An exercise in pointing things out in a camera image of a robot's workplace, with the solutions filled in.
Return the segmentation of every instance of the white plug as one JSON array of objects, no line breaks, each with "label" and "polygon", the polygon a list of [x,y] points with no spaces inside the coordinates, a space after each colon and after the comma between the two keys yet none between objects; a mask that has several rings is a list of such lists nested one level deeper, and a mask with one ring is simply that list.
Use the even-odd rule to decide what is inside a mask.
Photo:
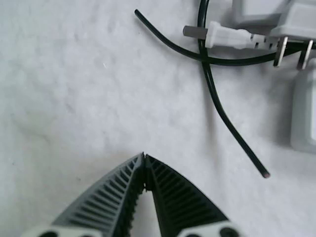
[{"label": "white plug", "polygon": [[211,21],[208,29],[185,26],[183,35],[205,40],[205,47],[227,46],[236,49],[277,49],[277,38],[252,34],[244,29],[233,29],[221,26],[218,22]]}]

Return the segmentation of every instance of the white fabric surface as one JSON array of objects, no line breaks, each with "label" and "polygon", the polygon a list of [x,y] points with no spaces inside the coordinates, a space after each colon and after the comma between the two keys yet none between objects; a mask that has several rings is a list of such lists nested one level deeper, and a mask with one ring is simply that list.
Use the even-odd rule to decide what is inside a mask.
[{"label": "white fabric surface", "polygon": [[[197,51],[182,28],[196,24],[198,5],[0,1],[0,236],[51,222],[141,151],[186,176],[250,237],[315,236],[315,155],[289,146],[298,55],[279,69],[212,66],[224,109],[271,172],[265,180],[217,115],[200,63],[169,50],[133,13]],[[133,226],[134,237],[160,236],[150,194]]]}]

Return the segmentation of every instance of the power cord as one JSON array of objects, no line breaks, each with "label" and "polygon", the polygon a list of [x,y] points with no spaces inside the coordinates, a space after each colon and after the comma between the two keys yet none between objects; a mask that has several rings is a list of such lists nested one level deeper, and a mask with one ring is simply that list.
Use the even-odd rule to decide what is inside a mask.
[{"label": "power cord", "polygon": [[[197,20],[197,26],[205,28],[205,22],[206,22],[206,13],[208,8],[209,0],[201,0],[199,11],[198,11],[198,20]],[[263,164],[260,162],[260,160],[257,158],[255,153],[252,151],[252,149],[248,146],[248,144],[245,142],[245,140],[242,138],[242,136],[238,133],[238,131],[235,129],[229,118],[227,117],[220,99],[218,97],[214,79],[212,76],[212,71],[209,64],[214,65],[221,65],[221,66],[247,66],[247,65],[254,65],[254,64],[260,64],[265,63],[268,61],[273,61],[276,57],[276,53],[270,53],[262,56],[252,57],[252,58],[244,58],[244,59],[221,59],[221,58],[214,58],[209,57],[207,49],[205,47],[205,40],[198,39],[198,47],[199,52],[195,53],[192,51],[189,51],[187,49],[184,49],[169,39],[167,39],[162,33],[160,33],[143,15],[139,10],[135,10],[135,15],[140,19],[140,21],[164,44],[169,46],[171,49],[177,51],[178,53],[185,55],[187,57],[190,57],[195,60],[199,60],[202,62],[202,68],[204,71],[206,83],[211,95],[211,98],[213,100],[214,106],[229,129],[229,131],[232,133],[232,135],[235,137],[235,139],[238,141],[240,146],[243,148],[243,150],[246,152],[246,154],[249,156],[250,160],[253,162],[253,164],[256,166],[258,171],[261,173],[261,175],[264,178],[269,178],[270,173],[267,171],[267,169],[263,166]],[[289,42],[286,46],[286,50],[284,53],[284,56],[294,54],[298,51],[301,51],[304,49],[304,45],[300,42]],[[316,44],[313,44],[312,49],[316,49]]]}]

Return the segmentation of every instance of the black cable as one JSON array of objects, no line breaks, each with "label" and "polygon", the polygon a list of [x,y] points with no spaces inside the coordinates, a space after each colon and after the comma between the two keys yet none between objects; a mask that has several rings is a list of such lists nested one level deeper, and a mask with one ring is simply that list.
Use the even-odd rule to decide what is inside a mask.
[{"label": "black cable", "polygon": [[[222,58],[214,58],[214,57],[209,57],[207,55],[194,53],[168,40],[146,19],[145,16],[143,16],[143,14],[139,10],[137,9],[135,10],[135,15],[164,44],[166,44],[173,50],[177,51],[178,53],[181,53],[182,55],[185,55],[189,58],[193,58],[198,61],[207,62],[209,64],[221,65],[221,66],[247,66],[247,65],[254,65],[254,64],[269,62],[269,61],[274,60],[274,58],[276,57],[276,53],[270,53],[270,54],[266,54],[266,55],[262,55],[258,57],[252,57],[252,58],[222,59]],[[289,42],[287,45],[288,47],[293,47],[293,48],[287,48],[284,53],[284,56],[296,53],[300,51],[301,47],[303,47],[301,43]]]},{"label": "black cable", "polygon": [[[205,22],[206,22],[206,12],[207,12],[207,7],[208,7],[208,2],[209,0],[201,0],[200,6],[199,6],[199,11],[198,11],[198,19],[197,19],[197,26],[198,27],[205,27]],[[205,41],[199,39],[198,40],[198,48],[201,53],[201,56],[206,57],[207,56],[207,49],[205,47]],[[219,114],[219,116],[222,118],[223,122],[229,129],[229,131],[232,133],[232,135],[235,137],[235,139],[238,141],[240,146],[243,148],[243,150],[246,152],[246,154],[249,156],[250,160],[253,162],[253,164],[256,166],[258,171],[261,173],[261,175],[264,178],[268,178],[270,176],[270,173],[266,170],[266,168],[262,165],[262,163],[259,161],[257,156],[254,154],[252,149],[248,146],[248,144],[244,141],[242,136],[238,133],[238,131],[235,129],[229,118],[227,117],[221,102],[219,100],[211,68],[210,65],[206,62],[202,62],[202,67],[205,75],[205,79],[207,82],[208,90],[211,94],[214,106]]]}]

